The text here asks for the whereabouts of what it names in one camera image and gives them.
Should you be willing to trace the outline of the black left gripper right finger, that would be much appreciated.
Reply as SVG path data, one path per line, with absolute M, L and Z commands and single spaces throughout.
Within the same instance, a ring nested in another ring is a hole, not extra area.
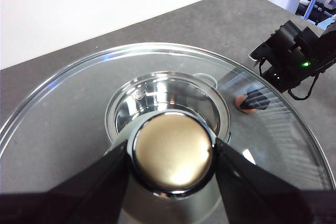
M 301 190 L 219 138 L 215 175 L 229 223 L 335 223 L 335 190 Z

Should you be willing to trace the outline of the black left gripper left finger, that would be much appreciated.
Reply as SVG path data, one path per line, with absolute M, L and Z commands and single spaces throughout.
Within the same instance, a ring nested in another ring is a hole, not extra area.
M 49 191 L 1 194 L 1 223 L 117 223 L 128 179 L 123 142 Z

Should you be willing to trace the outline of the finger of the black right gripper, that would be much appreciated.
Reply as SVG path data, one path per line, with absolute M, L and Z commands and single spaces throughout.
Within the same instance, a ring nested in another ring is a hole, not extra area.
M 247 92 L 247 98 L 240 105 L 242 110 L 256 109 L 265 110 L 268 108 L 270 101 L 263 93 L 258 90 Z

